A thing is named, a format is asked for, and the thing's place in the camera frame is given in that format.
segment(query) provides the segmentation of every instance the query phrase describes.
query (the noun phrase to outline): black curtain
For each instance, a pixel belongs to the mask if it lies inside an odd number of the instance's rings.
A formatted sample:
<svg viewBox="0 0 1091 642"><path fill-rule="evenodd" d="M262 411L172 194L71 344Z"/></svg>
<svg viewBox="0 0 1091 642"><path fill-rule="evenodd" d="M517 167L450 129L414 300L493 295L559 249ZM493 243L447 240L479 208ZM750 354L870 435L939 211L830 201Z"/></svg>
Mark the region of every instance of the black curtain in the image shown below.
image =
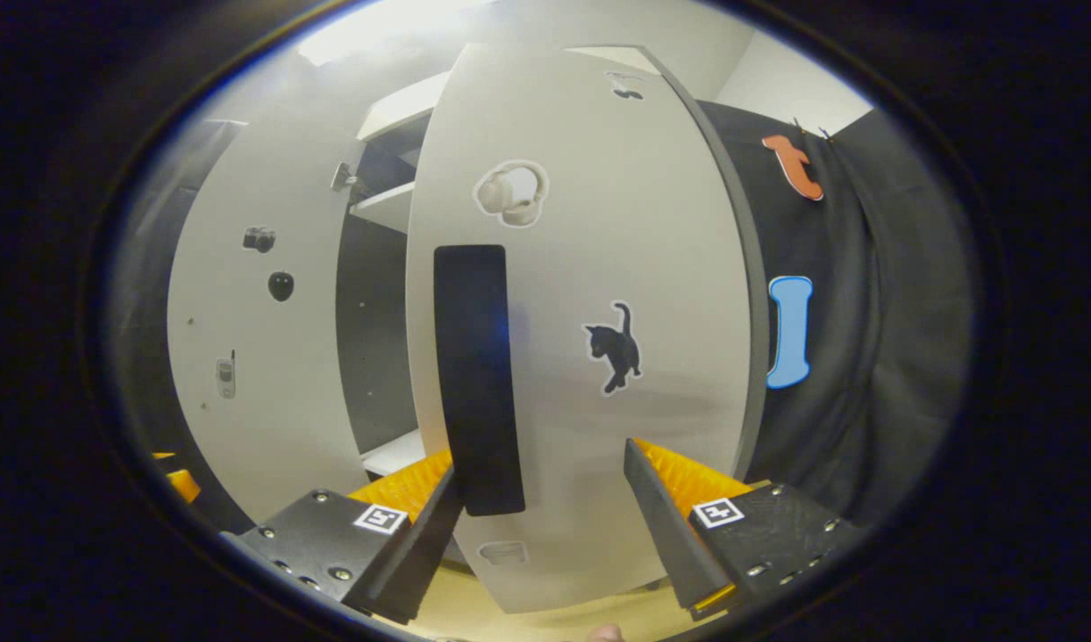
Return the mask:
<svg viewBox="0 0 1091 642"><path fill-rule="evenodd" d="M911 490L960 403L973 306L960 207L880 114L828 141L700 106L747 193L766 280L806 276L814 286L810 374L766 392L748 479L796 485L827 509L872 522ZM777 134L805 152L818 201L791 187L763 143Z"/></svg>

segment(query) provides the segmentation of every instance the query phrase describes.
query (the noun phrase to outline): orange bone sticker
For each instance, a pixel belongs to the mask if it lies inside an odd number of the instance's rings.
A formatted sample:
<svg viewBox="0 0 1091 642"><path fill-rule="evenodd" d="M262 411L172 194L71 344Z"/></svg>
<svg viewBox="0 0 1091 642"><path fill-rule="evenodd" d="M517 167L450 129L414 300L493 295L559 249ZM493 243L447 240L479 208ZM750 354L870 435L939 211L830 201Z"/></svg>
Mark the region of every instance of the orange bone sticker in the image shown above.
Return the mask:
<svg viewBox="0 0 1091 642"><path fill-rule="evenodd" d="M799 194L813 201L823 200L823 187L807 178L806 169L803 168L805 164L811 164L811 160L802 150L796 150L786 135L779 134L763 139L763 146L775 151L775 155L782 166L782 173L787 176L787 181Z"/></svg>

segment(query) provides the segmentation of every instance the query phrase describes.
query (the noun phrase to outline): black handle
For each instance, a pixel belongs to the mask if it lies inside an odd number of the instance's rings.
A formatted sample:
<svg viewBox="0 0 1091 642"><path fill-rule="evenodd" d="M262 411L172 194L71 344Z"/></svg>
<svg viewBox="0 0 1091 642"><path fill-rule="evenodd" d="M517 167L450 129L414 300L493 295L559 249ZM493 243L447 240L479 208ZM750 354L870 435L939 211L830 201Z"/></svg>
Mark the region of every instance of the black handle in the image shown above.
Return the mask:
<svg viewBox="0 0 1091 642"><path fill-rule="evenodd" d="M505 248L434 249L434 337L446 435L467 514L525 511Z"/></svg>

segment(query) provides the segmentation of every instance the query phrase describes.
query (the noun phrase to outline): headphones sticker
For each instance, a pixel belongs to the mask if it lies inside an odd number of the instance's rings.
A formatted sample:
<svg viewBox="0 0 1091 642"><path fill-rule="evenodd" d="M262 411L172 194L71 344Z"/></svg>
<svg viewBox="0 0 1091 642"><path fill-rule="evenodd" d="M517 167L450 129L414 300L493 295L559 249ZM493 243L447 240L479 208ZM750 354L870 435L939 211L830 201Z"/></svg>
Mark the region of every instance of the headphones sticker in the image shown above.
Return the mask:
<svg viewBox="0 0 1091 642"><path fill-rule="evenodd" d="M613 86L613 93L616 94L618 97L624 98L626 100L630 99L644 100L644 95L639 93L639 91L631 90L625 84L625 81L644 82L644 78L639 78L638 75L630 75L627 73L620 73L618 71L607 71L604 72L604 75L606 78L609 79L609 84Z"/></svg>
<svg viewBox="0 0 1091 642"><path fill-rule="evenodd" d="M529 227L537 223L546 195L549 195L546 168L527 159L499 163L472 189L477 209L496 216L505 227Z"/></svg>

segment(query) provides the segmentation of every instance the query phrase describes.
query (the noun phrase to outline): finger tip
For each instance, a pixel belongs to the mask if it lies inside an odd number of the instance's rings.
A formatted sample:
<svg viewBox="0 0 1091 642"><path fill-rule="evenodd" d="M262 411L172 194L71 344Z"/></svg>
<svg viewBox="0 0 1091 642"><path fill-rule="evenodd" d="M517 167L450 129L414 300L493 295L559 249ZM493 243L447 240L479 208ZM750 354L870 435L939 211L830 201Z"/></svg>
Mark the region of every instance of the finger tip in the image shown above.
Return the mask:
<svg viewBox="0 0 1091 642"><path fill-rule="evenodd" d="M624 635L616 625L599 626L589 633L589 642L624 642Z"/></svg>

